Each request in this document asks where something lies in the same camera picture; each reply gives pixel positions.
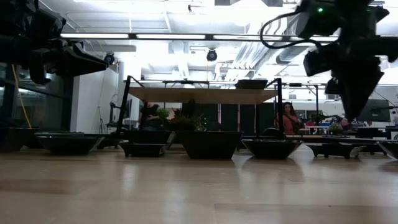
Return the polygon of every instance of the wooden floor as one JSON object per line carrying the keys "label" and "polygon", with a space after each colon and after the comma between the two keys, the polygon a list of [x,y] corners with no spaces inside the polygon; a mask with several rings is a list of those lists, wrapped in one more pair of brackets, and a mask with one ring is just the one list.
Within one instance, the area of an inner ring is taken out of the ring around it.
{"label": "wooden floor", "polygon": [[398,162],[313,158],[306,146],[287,161],[26,150],[0,154],[0,223],[397,224]]}

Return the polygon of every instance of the person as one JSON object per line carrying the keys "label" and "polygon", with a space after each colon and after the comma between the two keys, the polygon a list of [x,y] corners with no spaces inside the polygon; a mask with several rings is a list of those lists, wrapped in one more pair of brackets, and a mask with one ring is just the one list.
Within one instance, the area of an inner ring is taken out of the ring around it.
{"label": "person", "polygon": [[[300,121],[297,118],[296,112],[294,111],[293,105],[289,102],[285,102],[283,105],[284,116],[283,122],[285,127],[286,135],[298,134],[298,126],[300,126]],[[277,114],[275,125],[279,127],[278,124],[279,115]]]}
{"label": "person", "polygon": [[[159,108],[159,105],[157,105],[157,104],[153,104],[153,103],[147,104],[146,117],[144,120],[144,127],[142,127],[142,129],[144,131],[159,131],[162,129],[160,118],[157,115],[158,108]],[[143,112],[144,112],[144,108],[141,108],[141,110],[139,111],[138,123],[141,122]]]}

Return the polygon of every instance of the monitor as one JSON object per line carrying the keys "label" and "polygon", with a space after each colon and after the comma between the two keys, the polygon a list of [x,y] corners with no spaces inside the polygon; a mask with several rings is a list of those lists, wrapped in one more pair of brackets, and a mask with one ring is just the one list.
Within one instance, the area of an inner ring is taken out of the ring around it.
{"label": "monitor", "polygon": [[357,121],[391,122],[387,100],[368,100]]}
{"label": "monitor", "polygon": [[124,109],[123,119],[126,119],[126,118],[129,118],[129,117],[130,117],[131,105],[132,105],[132,99],[127,100],[127,102],[126,102],[126,107],[125,107],[125,109]]}

